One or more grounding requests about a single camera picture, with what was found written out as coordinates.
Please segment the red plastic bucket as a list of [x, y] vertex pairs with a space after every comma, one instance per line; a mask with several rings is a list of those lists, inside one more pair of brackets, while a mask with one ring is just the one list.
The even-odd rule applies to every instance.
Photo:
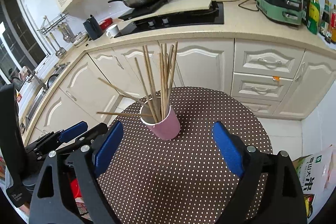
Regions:
[[70, 181], [70, 187], [74, 198], [82, 198], [79, 183], [76, 178]]

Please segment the rice bag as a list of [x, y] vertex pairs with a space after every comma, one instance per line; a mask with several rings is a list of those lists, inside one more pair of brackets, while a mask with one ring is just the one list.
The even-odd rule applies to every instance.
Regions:
[[335, 146], [293, 161], [310, 223], [326, 205], [335, 188]]

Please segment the pink cylindrical utensil holder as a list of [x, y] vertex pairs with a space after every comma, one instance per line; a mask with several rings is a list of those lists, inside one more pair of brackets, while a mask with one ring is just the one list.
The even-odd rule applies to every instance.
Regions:
[[172, 106], [169, 106], [167, 116], [155, 123], [150, 108], [142, 106], [139, 111], [141, 122], [159, 139], [171, 140], [178, 136], [181, 125]]

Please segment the steel sink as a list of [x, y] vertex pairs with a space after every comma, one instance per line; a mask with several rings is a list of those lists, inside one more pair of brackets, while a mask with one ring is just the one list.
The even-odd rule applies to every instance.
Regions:
[[[48, 90], [49, 90], [50, 87], [52, 87], [52, 85], [54, 84], [56, 79], [59, 77], [60, 73], [62, 73], [64, 71], [64, 69], [66, 69], [66, 67], [68, 67], [69, 64], [70, 64], [70, 62], [54, 65], [54, 71], [52, 72], [50, 77], [47, 79], [47, 81], [44, 82], [47, 85]], [[33, 96], [33, 102], [28, 106], [26, 114], [21, 119], [20, 129], [21, 129], [21, 134], [22, 135], [28, 129], [28, 126], [30, 124], [30, 121], [33, 118], [34, 113], [36, 112], [39, 104], [41, 103], [43, 97], [46, 95], [48, 90], [44, 90], [38, 84], [38, 88], [37, 88], [38, 92], [35, 96]]]

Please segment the chrome faucet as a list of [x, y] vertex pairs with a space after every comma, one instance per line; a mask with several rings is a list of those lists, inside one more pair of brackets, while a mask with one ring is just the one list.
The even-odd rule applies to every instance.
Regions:
[[22, 81], [27, 81], [28, 83], [32, 83], [35, 80], [44, 90], [48, 90], [47, 85], [37, 76], [36, 71], [32, 71], [27, 66], [24, 66], [19, 71], [19, 78]]

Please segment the brown polka dot tablecloth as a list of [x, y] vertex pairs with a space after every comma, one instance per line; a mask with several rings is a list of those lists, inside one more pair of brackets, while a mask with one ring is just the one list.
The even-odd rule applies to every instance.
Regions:
[[[213, 140], [221, 121], [247, 145], [272, 152], [254, 114], [224, 92], [176, 88], [171, 104], [181, 124], [172, 140], [156, 137], [136, 116], [118, 116], [123, 139], [98, 183], [122, 223], [214, 223], [239, 179]], [[122, 113], [138, 113], [129, 103]]]

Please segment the hanging metal spatula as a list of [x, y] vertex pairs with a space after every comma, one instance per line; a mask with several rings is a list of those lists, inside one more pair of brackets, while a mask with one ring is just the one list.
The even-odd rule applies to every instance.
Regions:
[[56, 45], [58, 46], [58, 50], [55, 52], [56, 56], [58, 58], [63, 57], [67, 51], [58, 43], [58, 41], [56, 40], [55, 36], [53, 35], [53, 33], [49, 33], [49, 36], [52, 38], [52, 40], [56, 43]]

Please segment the stacked bowls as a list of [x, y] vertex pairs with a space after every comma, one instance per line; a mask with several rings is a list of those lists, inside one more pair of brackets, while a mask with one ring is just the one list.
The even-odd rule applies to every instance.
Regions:
[[89, 36], [86, 32], [79, 32], [74, 42], [72, 43], [75, 47], [81, 46], [83, 43], [85, 43], [89, 39]]

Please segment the black electric kettle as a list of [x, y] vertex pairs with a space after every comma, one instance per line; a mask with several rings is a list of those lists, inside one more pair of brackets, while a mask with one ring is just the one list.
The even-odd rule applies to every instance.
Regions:
[[104, 34], [103, 30], [92, 14], [90, 14], [89, 18], [83, 22], [83, 26], [91, 40], [96, 40]]

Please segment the window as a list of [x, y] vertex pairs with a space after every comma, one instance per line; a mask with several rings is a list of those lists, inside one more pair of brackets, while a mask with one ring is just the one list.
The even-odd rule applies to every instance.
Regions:
[[1, 85], [15, 84], [20, 90], [24, 81], [20, 70], [32, 71], [47, 57], [27, 25], [17, 0], [1, 0]]

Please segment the white mug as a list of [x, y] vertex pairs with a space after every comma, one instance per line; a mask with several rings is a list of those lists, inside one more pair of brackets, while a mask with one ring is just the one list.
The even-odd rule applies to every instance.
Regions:
[[114, 38], [120, 32], [117, 24], [112, 24], [106, 29], [106, 36], [108, 38]]

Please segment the red container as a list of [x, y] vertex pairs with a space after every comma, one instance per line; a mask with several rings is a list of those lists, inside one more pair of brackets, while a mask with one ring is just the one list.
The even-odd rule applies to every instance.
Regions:
[[106, 18], [99, 23], [99, 26], [103, 31], [105, 31], [112, 24], [113, 24], [113, 19], [112, 18]]

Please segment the black gas hob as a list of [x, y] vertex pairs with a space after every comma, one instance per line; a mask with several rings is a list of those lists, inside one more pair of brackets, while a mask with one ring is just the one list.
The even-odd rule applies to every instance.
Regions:
[[114, 37], [118, 38], [162, 28], [206, 24], [224, 24], [224, 5], [222, 2], [212, 1], [208, 10], [177, 12], [135, 20], [119, 30], [118, 34]]

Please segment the green yellow oil bottle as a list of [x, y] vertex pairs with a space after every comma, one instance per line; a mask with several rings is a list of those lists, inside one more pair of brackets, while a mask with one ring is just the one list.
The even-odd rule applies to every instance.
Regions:
[[318, 33], [319, 17], [320, 17], [319, 0], [310, 0], [309, 16], [307, 20], [307, 29], [312, 34], [315, 34], [315, 35]]

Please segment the dark sauce bottle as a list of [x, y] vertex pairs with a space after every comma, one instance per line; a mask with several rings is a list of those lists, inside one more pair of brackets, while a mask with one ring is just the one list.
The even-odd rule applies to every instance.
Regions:
[[307, 26], [307, 21], [309, 19], [309, 5], [310, 0], [302, 0], [302, 24]]

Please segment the orange seasoning bottle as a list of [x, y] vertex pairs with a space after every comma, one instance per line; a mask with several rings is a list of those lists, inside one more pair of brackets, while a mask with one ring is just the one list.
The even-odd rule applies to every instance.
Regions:
[[336, 42], [335, 26], [336, 26], [336, 6], [334, 5], [331, 11], [329, 27], [325, 35], [325, 39], [328, 43], [335, 44]]

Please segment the green electric grill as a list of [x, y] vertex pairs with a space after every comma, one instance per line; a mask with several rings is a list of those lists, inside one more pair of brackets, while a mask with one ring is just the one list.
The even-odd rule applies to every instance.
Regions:
[[257, 8], [270, 20], [299, 26], [302, 19], [301, 0], [256, 0]]

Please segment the wall utensil rack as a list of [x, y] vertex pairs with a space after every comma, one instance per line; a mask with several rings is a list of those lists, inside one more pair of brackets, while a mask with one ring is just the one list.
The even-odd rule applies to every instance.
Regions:
[[37, 31], [42, 34], [46, 35], [52, 32], [60, 23], [65, 22], [68, 18], [69, 13], [62, 12], [56, 18], [49, 20], [48, 16], [43, 17], [42, 25]]

